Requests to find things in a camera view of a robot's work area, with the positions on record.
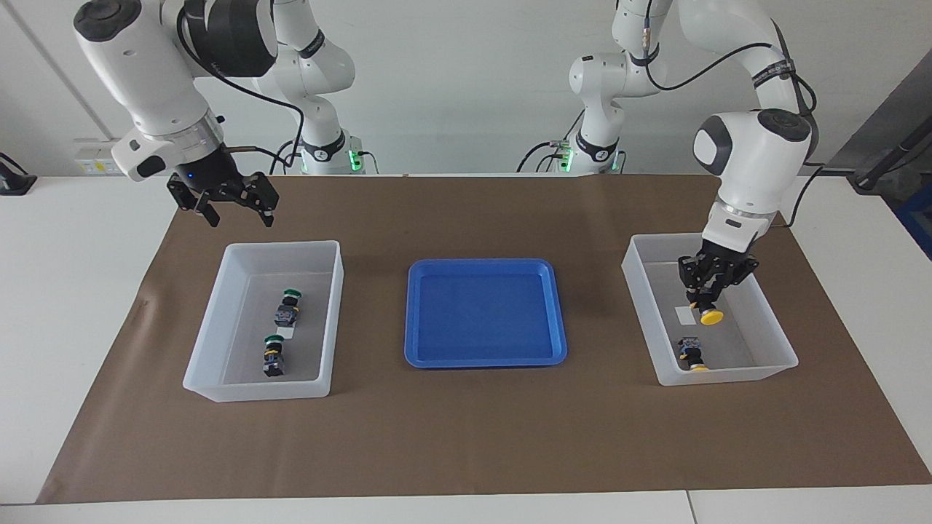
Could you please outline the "translucent white plastic box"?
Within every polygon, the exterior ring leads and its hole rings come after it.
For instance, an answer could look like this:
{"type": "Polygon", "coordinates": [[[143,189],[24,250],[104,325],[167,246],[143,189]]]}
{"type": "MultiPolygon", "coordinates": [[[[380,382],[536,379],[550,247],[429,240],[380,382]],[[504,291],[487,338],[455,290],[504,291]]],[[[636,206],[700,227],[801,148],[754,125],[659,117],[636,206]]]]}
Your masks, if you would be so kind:
{"type": "Polygon", "coordinates": [[[636,234],[622,270],[638,314],[659,384],[686,386],[759,381],[795,368],[799,360],[753,276],[725,289],[718,306],[724,318],[713,326],[681,326],[676,306],[690,306],[680,282],[678,258],[696,253],[699,233],[636,234]],[[678,359],[678,341],[697,336],[708,371],[690,372],[678,359]]]}
{"type": "Polygon", "coordinates": [[[337,241],[233,243],[224,250],[183,387],[214,402],[329,395],[344,267],[337,241]],[[265,338],[283,291],[301,291],[284,374],[263,372],[265,338]]]}

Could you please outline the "white wall socket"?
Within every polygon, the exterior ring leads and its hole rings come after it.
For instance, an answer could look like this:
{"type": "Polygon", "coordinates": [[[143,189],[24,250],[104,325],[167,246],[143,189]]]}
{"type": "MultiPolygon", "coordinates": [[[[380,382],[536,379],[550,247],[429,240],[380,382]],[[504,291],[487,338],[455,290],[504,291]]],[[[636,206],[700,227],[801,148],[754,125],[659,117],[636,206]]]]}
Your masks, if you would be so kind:
{"type": "Polygon", "coordinates": [[[83,175],[89,176],[124,176],[112,155],[118,140],[96,140],[90,138],[74,139],[74,162],[83,175]]]}

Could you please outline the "black desk object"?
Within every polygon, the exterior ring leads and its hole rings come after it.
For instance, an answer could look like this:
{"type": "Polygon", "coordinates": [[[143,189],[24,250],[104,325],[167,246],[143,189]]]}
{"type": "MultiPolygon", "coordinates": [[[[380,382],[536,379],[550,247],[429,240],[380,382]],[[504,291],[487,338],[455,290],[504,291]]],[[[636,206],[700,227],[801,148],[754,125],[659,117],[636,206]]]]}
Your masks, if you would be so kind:
{"type": "Polygon", "coordinates": [[[0,196],[24,196],[33,188],[37,179],[19,162],[0,151],[0,196]]]}

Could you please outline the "blue plastic tray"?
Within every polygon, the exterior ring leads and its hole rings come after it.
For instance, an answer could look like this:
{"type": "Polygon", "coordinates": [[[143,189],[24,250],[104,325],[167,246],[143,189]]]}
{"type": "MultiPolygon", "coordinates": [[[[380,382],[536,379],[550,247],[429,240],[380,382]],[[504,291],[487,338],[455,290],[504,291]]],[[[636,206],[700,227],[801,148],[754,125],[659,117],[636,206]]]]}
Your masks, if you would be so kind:
{"type": "Polygon", "coordinates": [[[413,368],[549,368],[568,357],[546,260],[424,259],[407,278],[403,354],[413,368]]]}

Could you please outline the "dark grey cabinet panel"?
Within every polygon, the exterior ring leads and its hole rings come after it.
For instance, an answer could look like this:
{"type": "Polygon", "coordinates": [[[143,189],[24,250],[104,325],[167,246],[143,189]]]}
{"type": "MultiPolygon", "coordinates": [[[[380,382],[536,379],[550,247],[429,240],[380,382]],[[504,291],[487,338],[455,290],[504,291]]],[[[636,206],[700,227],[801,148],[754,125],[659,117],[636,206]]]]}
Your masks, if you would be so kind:
{"type": "Polygon", "coordinates": [[[830,160],[833,168],[854,170],[877,163],[932,116],[932,55],[924,57],[830,160]]]}

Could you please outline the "blue crate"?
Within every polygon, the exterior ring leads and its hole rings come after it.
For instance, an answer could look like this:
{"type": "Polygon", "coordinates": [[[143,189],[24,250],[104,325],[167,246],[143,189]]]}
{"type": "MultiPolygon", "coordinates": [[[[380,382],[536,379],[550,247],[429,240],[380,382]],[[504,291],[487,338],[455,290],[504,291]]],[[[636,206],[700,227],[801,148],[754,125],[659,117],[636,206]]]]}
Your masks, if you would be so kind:
{"type": "Polygon", "coordinates": [[[932,260],[932,182],[896,207],[894,215],[926,258],[932,260]]]}

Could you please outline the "yellow push button switch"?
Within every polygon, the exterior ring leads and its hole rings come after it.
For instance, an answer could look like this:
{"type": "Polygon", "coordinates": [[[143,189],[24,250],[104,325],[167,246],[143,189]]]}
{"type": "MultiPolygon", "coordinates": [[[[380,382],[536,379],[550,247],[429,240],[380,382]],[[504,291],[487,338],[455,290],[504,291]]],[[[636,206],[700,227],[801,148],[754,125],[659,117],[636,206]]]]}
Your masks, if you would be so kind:
{"type": "Polygon", "coordinates": [[[718,295],[710,293],[699,293],[693,299],[692,307],[698,312],[701,325],[713,326],[723,320],[724,312],[716,305],[718,299],[718,295]]]}
{"type": "Polygon", "coordinates": [[[703,345],[697,336],[685,336],[678,341],[678,359],[690,372],[708,371],[703,361],[703,345]]]}

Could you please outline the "brown paper table mat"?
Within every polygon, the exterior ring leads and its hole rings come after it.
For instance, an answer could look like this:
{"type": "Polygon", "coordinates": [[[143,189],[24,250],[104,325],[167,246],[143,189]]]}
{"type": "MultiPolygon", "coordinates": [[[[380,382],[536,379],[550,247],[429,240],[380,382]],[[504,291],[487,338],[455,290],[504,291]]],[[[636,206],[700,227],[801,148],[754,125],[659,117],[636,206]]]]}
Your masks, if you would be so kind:
{"type": "Polygon", "coordinates": [[[915,485],[932,474],[789,230],[756,276],[799,364],[661,386],[620,263],[635,234],[703,228],[701,175],[284,177],[272,228],[176,213],[40,504],[213,498],[915,485]],[[335,239],[345,268],[329,395],[212,402],[182,379],[224,249],[335,239]],[[417,370],[409,266],[542,258],[568,358],[417,370]]]}

